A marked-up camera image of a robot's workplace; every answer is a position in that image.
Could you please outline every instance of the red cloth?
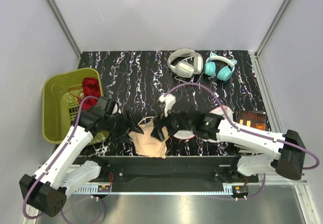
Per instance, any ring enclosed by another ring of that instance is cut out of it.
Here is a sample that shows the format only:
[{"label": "red cloth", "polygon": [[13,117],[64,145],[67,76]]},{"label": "red cloth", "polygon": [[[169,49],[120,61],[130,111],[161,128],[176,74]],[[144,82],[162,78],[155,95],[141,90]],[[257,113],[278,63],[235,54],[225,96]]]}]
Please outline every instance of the red cloth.
[{"label": "red cloth", "polygon": [[[94,78],[85,78],[82,82],[82,87],[83,87],[83,95],[84,97],[87,96],[95,96],[99,98],[101,96],[101,91],[100,91],[100,85],[99,81]],[[83,110],[89,109],[91,106],[96,105],[97,100],[96,99],[87,99],[83,103]]]}]

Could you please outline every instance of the headphones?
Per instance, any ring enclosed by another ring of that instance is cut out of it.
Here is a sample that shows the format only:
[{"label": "headphones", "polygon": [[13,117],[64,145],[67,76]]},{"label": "headphones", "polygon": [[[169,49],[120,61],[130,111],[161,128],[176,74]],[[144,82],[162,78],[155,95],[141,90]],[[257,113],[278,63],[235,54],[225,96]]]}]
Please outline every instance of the headphones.
[{"label": "headphones", "polygon": [[[185,57],[183,60],[179,61],[175,66],[172,65],[172,62],[176,58]],[[184,60],[194,58],[193,65],[188,62],[184,62]],[[203,70],[203,58],[201,54],[188,49],[180,49],[173,52],[167,60],[167,65],[171,69],[171,71],[183,78],[190,78],[195,74],[201,74]]]},{"label": "headphones", "polygon": [[204,73],[209,76],[215,76],[216,75],[216,64],[215,62],[211,62],[213,60],[219,60],[222,61],[229,66],[225,66],[221,68],[221,70],[218,73],[218,79],[222,81],[228,81],[230,77],[233,74],[234,71],[234,65],[237,63],[237,60],[230,60],[222,56],[216,55],[214,52],[211,52],[210,57],[206,60],[204,65]]}]

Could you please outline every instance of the gray wall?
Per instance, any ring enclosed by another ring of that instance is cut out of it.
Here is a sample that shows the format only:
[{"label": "gray wall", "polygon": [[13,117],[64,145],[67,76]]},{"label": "gray wall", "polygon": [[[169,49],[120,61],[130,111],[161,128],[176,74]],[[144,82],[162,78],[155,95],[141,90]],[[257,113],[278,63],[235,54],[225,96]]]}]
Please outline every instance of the gray wall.
[{"label": "gray wall", "polygon": [[0,0],[0,219],[22,221],[19,179],[50,155],[41,133],[47,78],[77,67],[77,58],[45,0]]},{"label": "gray wall", "polygon": [[[293,0],[260,55],[284,130],[323,160],[323,0]],[[311,157],[306,165],[313,163]],[[306,171],[323,220],[323,167]]]},{"label": "gray wall", "polygon": [[256,50],[283,0],[55,0],[82,51]]}]

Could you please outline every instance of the green basket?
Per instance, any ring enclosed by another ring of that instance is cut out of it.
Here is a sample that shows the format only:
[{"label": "green basket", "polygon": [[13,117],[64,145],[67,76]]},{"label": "green basket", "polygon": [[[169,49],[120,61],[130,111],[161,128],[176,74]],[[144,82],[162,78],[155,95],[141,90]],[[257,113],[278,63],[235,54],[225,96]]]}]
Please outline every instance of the green basket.
[{"label": "green basket", "polygon": [[[69,89],[76,88],[70,92],[83,97],[82,82],[84,78],[97,79],[101,95],[103,95],[100,75],[97,70],[91,68],[59,74],[45,82],[42,94],[42,133],[46,141],[60,144],[65,138],[79,108],[77,98],[69,93]],[[94,137],[90,144],[104,142],[108,136],[109,132],[102,131]]]}]

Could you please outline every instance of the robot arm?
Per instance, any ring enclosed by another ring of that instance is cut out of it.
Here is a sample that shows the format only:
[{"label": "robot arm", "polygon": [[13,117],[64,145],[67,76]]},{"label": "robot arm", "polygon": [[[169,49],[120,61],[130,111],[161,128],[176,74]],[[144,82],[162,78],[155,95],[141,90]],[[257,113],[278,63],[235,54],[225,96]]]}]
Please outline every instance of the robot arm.
[{"label": "robot arm", "polygon": [[78,125],[70,127],[62,144],[48,161],[33,176],[24,175],[21,178],[19,185],[23,198],[26,198],[31,186],[39,181],[27,203],[48,216],[55,216],[78,188],[90,180],[105,179],[109,174],[109,163],[97,156],[90,157],[81,167],[67,173],[80,151],[102,130],[110,131],[116,139],[127,136],[130,131],[143,134],[128,110],[121,113],[117,102],[100,97],[91,111],[80,112]]},{"label": "robot arm", "polygon": [[275,172],[288,179],[301,179],[305,153],[277,142],[277,140],[283,140],[305,148],[297,132],[291,130],[286,134],[266,132],[238,123],[234,123],[235,127],[233,127],[228,119],[220,115],[203,114],[195,109],[176,113],[171,111],[176,99],[170,94],[163,95],[159,101],[164,104],[165,111],[154,118],[152,137],[163,141],[163,138],[160,138],[160,135],[163,136],[161,128],[166,126],[170,136],[180,130],[192,131],[194,135],[205,141],[231,142],[263,153],[254,156],[237,156],[228,173],[219,173],[220,176],[225,175],[223,179],[226,182],[233,182],[235,175],[250,176]]}]

